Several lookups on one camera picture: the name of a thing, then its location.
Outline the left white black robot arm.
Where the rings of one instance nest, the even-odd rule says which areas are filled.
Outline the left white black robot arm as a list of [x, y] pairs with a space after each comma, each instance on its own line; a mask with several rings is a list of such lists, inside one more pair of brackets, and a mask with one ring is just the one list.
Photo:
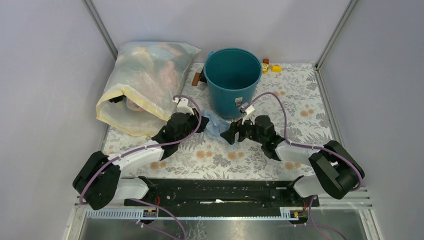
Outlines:
[[209, 121], [197, 111], [177, 112], [145, 145], [115, 155], [92, 153], [72, 183], [80, 194], [80, 203], [88, 204], [93, 210], [126, 199], [137, 199], [144, 206], [152, 204], [154, 190], [141, 178], [127, 178], [126, 174], [170, 157], [191, 134], [203, 132]]

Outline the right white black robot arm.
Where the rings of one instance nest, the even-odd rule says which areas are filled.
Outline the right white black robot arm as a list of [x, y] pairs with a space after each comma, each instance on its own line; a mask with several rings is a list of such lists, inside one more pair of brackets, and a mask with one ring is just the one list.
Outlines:
[[254, 121], [240, 119], [232, 122], [220, 135], [231, 145], [245, 139], [254, 141], [261, 145], [269, 159], [312, 167], [312, 175], [299, 176], [287, 186], [286, 198], [293, 206], [319, 194], [340, 200], [359, 188], [365, 177], [363, 169], [339, 142], [331, 140], [323, 146], [290, 142], [277, 134], [267, 115], [260, 115]]

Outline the light blue plastic trash bag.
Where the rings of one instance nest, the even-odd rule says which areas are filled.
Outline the light blue plastic trash bag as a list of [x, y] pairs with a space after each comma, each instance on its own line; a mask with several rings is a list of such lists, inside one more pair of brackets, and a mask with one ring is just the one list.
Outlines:
[[227, 131], [230, 128], [230, 123], [220, 118], [213, 111], [208, 109], [203, 109], [201, 114], [202, 117], [209, 119], [209, 122], [205, 127], [206, 135], [213, 140], [225, 143], [226, 140], [221, 137], [221, 133]]

